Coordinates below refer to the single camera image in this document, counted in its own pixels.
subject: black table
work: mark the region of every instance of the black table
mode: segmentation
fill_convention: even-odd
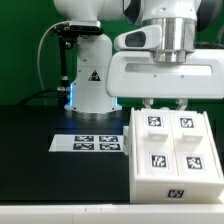
[[[122,135],[129,116],[84,121],[58,107],[0,107],[0,204],[128,203],[123,153],[48,152],[55,134]]]

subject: white plastic housing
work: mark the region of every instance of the white plastic housing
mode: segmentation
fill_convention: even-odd
[[[128,147],[132,203],[220,203],[223,173],[206,113],[132,109]]]
[[[135,33],[144,33],[146,40],[144,46],[141,47],[129,47],[126,45],[127,36]],[[120,50],[150,50],[160,46],[162,42],[162,28],[159,25],[146,26],[137,31],[131,31],[119,35],[114,41],[114,48],[117,51]]]
[[[107,92],[141,98],[224,97],[224,52],[196,50],[185,63],[155,63],[153,53],[123,51],[110,62]]]
[[[143,21],[158,18],[186,18],[197,20],[201,0],[145,0]]]
[[[121,109],[117,99],[105,90],[111,57],[112,42],[106,35],[79,38],[77,77],[71,86],[67,110],[104,114]]]
[[[54,0],[57,10],[68,20],[97,21],[123,18],[122,0]]]
[[[0,207],[1,224],[223,224],[224,205]]]

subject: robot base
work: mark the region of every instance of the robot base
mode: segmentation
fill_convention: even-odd
[[[118,118],[122,114],[122,110],[116,110],[108,113],[83,113],[73,110],[66,110],[66,115],[82,120],[106,120],[110,118]]]

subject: black cable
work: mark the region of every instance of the black cable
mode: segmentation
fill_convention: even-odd
[[[52,88],[52,89],[45,89],[45,90],[42,90],[40,92],[37,92],[37,93],[34,93],[32,94],[31,96],[25,98],[25,99],[22,99],[20,100],[17,105],[18,106],[24,106],[25,104],[27,104],[30,100],[32,100],[33,98],[37,98],[38,96],[41,96],[45,93],[50,93],[50,92],[57,92],[57,89],[56,88]]]

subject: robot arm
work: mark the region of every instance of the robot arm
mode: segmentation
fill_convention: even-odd
[[[149,99],[223,98],[224,52],[194,49],[200,1],[144,3],[143,27],[115,40],[121,51],[110,63],[108,94]]]
[[[141,0],[54,0],[57,10],[69,20],[118,20],[124,14],[135,23],[141,13]]]

